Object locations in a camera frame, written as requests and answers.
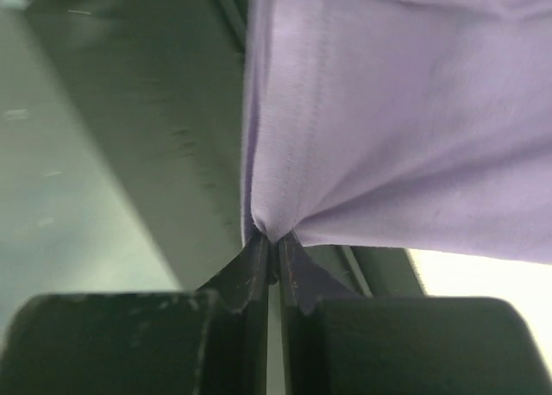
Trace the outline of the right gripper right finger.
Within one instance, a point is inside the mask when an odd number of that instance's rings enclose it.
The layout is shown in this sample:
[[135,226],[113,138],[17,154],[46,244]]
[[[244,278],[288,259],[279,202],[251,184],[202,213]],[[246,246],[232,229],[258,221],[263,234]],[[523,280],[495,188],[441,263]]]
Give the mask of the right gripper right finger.
[[523,318],[495,298],[361,296],[278,244],[289,394],[548,394]]

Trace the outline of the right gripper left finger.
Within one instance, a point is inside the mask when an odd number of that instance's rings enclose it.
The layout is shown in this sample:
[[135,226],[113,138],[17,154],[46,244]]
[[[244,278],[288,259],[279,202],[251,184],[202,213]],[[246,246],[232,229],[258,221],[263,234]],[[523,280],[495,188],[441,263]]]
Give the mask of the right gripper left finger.
[[268,257],[255,235],[194,291],[33,296],[7,330],[2,393],[265,393]]

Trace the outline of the purple t shirt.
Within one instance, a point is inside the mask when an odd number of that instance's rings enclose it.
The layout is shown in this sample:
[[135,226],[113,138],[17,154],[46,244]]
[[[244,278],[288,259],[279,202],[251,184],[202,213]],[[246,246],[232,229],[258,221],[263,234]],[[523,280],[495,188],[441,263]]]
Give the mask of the purple t shirt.
[[551,0],[249,0],[241,236],[551,260]]

